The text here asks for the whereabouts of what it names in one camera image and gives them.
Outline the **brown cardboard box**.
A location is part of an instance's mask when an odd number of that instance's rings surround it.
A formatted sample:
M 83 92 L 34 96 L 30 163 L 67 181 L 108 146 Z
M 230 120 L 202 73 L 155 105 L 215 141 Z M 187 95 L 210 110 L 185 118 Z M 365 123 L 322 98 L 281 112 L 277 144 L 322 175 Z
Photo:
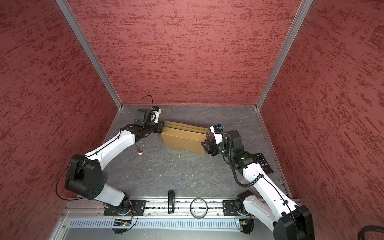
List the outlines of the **brown cardboard box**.
M 161 137 L 165 147 L 205 154 L 201 142 L 205 142 L 208 137 L 207 128 L 169 121 L 165 121 L 164 124 Z

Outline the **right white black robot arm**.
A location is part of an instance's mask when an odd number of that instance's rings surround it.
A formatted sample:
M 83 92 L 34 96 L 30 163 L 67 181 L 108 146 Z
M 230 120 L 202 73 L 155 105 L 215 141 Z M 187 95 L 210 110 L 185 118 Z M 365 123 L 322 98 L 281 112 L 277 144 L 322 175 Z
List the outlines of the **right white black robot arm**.
M 264 199 L 260 202 L 250 191 L 237 195 L 240 214 L 254 216 L 271 230 L 276 240 L 315 239 L 310 210 L 304 205 L 298 206 L 273 183 L 257 156 L 245 150 L 237 131 L 215 131 L 213 139 L 201 145 L 209 155 L 223 156 L 238 186 L 253 187 Z

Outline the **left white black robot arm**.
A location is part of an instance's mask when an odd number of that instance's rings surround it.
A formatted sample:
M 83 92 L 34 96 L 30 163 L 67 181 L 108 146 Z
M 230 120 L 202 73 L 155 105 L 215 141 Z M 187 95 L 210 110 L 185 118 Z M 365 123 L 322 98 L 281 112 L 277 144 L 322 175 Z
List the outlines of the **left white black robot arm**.
M 152 133 L 161 134 L 164 122 L 140 124 L 136 121 L 133 125 L 127 125 L 109 141 L 86 153 L 74 155 L 69 165 L 58 177 L 55 192 L 59 199 L 64 201 L 77 201 L 81 199 L 96 200 L 105 204 L 109 209 L 120 216 L 134 212 L 130 196 L 108 185 L 105 181 L 104 168 L 125 149 L 135 145 L 137 141 Z M 77 194 L 76 199 L 68 199 L 60 196 L 58 191 L 59 181 L 66 174 L 65 189 Z

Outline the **small metal spoon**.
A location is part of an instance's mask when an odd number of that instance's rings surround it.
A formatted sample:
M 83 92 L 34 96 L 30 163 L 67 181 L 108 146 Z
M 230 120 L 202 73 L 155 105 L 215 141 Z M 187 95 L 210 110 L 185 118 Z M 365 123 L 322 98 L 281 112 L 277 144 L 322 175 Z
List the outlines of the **small metal spoon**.
M 143 149 L 142 149 L 142 148 L 139 148 L 139 147 L 137 146 L 137 144 L 135 144 L 135 146 L 137 147 L 137 154 L 138 154 L 139 156 L 143 155 L 143 153 L 144 153 Z

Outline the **black calculator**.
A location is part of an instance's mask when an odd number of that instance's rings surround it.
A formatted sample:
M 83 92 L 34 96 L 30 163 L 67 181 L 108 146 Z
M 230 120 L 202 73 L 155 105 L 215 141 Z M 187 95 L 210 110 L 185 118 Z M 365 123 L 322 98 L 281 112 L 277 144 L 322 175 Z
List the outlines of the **black calculator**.
M 262 153 L 252 154 L 252 158 L 255 163 L 258 163 L 261 166 L 267 175 L 274 173 L 274 170 L 268 164 L 265 156 Z

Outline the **right circuit board connector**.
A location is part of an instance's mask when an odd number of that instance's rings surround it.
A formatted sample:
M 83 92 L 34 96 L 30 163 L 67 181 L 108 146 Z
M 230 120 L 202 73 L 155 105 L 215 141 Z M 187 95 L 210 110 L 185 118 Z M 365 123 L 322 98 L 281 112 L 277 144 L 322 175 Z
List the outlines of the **right circuit board connector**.
M 239 229 L 243 234 L 251 234 L 254 230 L 255 221 L 253 219 L 250 220 L 241 220 L 239 221 Z

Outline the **circuit board connector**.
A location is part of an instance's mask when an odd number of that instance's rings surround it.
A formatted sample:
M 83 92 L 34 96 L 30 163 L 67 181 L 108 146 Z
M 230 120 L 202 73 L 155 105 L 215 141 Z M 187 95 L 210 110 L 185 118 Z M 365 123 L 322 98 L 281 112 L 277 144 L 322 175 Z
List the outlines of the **circuit board connector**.
M 254 230 L 255 221 L 253 219 L 250 220 L 241 220 L 239 221 L 239 229 L 243 234 L 251 234 Z
M 115 235 L 122 235 L 131 228 L 132 220 L 114 219 L 112 231 Z

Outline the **left circuit board connector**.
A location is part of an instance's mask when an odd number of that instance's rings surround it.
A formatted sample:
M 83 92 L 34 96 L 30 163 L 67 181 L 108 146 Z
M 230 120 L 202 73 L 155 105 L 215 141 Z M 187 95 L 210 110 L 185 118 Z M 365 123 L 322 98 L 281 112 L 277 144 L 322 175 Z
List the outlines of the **left circuit board connector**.
M 122 235 L 131 228 L 132 220 L 114 219 L 112 231 L 115 235 Z

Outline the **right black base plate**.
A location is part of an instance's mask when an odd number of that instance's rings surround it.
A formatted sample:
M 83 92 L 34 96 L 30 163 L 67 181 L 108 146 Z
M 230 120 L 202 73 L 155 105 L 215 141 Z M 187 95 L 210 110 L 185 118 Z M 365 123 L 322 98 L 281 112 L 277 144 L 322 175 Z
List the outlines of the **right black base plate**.
M 243 216 L 249 217 L 249 214 L 241 200 L 224 200 L 223 201 L 224 216 Z

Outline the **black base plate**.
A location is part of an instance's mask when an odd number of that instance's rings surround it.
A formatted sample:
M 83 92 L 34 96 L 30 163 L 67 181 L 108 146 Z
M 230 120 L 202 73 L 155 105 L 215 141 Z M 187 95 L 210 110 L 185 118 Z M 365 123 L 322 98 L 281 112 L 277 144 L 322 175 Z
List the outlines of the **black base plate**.
M 143 216 L 146 208 L 146 203 L 146 200 L 131 200 L 131 208 L 125 215 L 119 214 L 119 212 L 115 210 L 115 207 L 105 204 L 104 216 L 128 217 L 131 216 L 132 213 L 135 213 L 138 216 Z
M 249 214 L 241 200 L 224 200 L 223 201 L 224 216 L 243 216 L 249 217 Z

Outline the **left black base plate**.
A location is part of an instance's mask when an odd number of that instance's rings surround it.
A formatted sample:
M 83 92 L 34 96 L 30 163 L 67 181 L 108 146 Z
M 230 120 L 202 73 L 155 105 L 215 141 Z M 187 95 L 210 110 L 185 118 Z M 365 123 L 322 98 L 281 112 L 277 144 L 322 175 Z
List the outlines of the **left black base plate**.
M 132 213 L 135 213 L 138 216 L 143 216 L 146 208 L 146 203 L 146 200 L 131 200 L 131 208 L 125 215 L 119 214 L 119 212 L 115 210 L 115 207 L 105 204 L 104 216 L 128 217 L 131 216 Z

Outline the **aluminium frame rail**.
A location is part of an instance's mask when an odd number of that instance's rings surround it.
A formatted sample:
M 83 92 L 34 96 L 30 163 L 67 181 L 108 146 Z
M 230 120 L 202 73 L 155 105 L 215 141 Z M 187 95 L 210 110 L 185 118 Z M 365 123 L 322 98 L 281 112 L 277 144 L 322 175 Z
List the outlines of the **aluminium frame rail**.
M 230 218 L 235 216 L 224 216 L 223 201 L 236 199 L 218 199 L 204 198 L 203 201 L 192 198 L 175 198 L 175 212 L 168 214 L 168 198 L 132 198 L 131 200 L 146 200 L 146 208 L 142 218 L 193 218 L 206 213 L 206 218 Z M 270 212 L 273 204 L 267 202 L 261 197 L 247 197 L 243 205 L 250 214 L 260 213 L 261 210 Z M 69 202 L 61 218 L 130 218 L 118 216 L 104 216 L 104 204 L 98 201 L 79 200 Z

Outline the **left aluminium corner post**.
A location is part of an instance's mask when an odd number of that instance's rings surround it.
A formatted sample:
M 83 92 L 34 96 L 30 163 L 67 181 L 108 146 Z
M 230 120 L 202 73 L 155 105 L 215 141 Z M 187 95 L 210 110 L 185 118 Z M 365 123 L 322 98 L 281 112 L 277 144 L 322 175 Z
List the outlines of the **left aluminium corner post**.
M 118 93 L 116 92 L 115 88 L 113 87 L 113 84 L 112 84 L 110 78 L 108 77 L 108 75 L 107 75 L 106 71 L 104 70 L 100 60 L 98 59 L 95 51 L 93 50 L 86 34 L 84 33 L 78 20 L 76 19 L 76 16 L 73 13 L 68 1 L 56 0 L 56 3 L 59 6 L 64 17 L 66 18 L 68 24 L 70 25 L 70 27 L 71 27 L 72 31 L 74 32 L 75 36 L 77 37 L 78 41 L 80 42 L 81 46 L 83 47 L 85 53 L 87 54 L 93 67 L 95 68 L 96 72 L 98 73 L 99 77 L 101 78 L 103 84 L 105 85 L 108 93 L 112 97 L 117 108 L 119 110 L 121 110 L 123 108 L 123 102 L 120 99 L 120 97 L 118 96 Z

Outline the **aluminium corner post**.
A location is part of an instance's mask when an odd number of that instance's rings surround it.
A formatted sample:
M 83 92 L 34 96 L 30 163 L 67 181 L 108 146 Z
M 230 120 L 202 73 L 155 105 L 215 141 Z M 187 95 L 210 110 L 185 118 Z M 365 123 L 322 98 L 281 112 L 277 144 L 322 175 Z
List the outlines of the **aluminium corner post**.
M 100 60 L 98 59 L 95 51 L 93 50 L 86 34 L 84 33 L 78 20 L 76 19 L 76 16 L 73 13 L 68 1 L 56 0 L 56 3 L 59 6 L 64 17 L 66 18 L 68 24 L 70 25 L 70 27 L 71 27 L 72 31 L 74 32 L 75 36 L 77 37 L 78 41 L 80 42 L 81 46 L 83 47 L 85 53 L 87 54 L 93 67 L 95 68 L 96 72 L 98 73 L 99 77 L 101 78 L 103 84 L 105 85 L 108 93 L 112 97 L 117 108 L 119 110 L 121 110 L 123 108 L 123 102 L 120 99 L 120 97 L 118 96 L 118 93 L 116 92 L 115 88 L 113 87 L 113 84 L 112 84 L 110 78 L 108 77 L 108 75 L 107 75 L 106 71 L 104 70 Z
M 303 21 L 311 7 L 313 3 L 313 0 L 302 0 L 301 1 L 301 4 L 298 8 L 298 11 L 294 17 L 294 20 L 290 26 L 290 29 L 286 35 L 286 38 L 283 42 L 283 45 L 281 47 L 281 50 L 279 52 L 279 55 L 275 61 L 275 64 L 271 70 L 271 73 L 266 81 L 266 84 L 261 92 L 261 95 L 257 101 L 257 104 L 256 104 L 256 111 L 260 111 L 261 108 L 262 108 L 262 105 L 268 95 L 268 92 L 270 91 L 274 81 L 275 81 L 275 78 L 277 77 L 278 73 L 279 73 L 279 70 L 281 68 L 281 66 L 283 65 L 284 63 L 284 60 L 297 36 L 297 33 L 299 32 L 300 30 L 300 27 L 301 25 L 303 24 Z

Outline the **right aluminium corner post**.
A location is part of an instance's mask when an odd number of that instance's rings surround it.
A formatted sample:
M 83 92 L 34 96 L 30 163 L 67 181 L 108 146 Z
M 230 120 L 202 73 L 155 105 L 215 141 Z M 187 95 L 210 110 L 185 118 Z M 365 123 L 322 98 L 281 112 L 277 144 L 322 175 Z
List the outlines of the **right aluminium corner post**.
M 266 84 L 261 92 L 261 95 L 257 101 L 257 104 L 256 104 L 256 111 L 260 111 L 261 108 L 262 108 L 262 105 L 268 95 L 268 92 L 270 91 L 274 81 L 275 81 L 275 78 L 277 77 L 278 73 L 279 73 L 279 70 L 281 68 L 281 66 L 283 65 L 284 63 L 284 60 L 297 36 L 297 33 L 299 32 L 300 30 L 300 27 L 301 25 L 303 24 L 303 21 L 311 7 L 313 3 L 313 0 L 302 0 L 301 1 L 301 4 L 298 8 L 298 11 L 294 17 L 294 20 L 290 26 L 290 29 L 286 35 L 286 38 L 283 42 L 283 45 L 281 47 L 281 50 L 279 52 L 279 55 L 275 61 L 275 64 L 271 70 L 271 73 L 266 81 Z

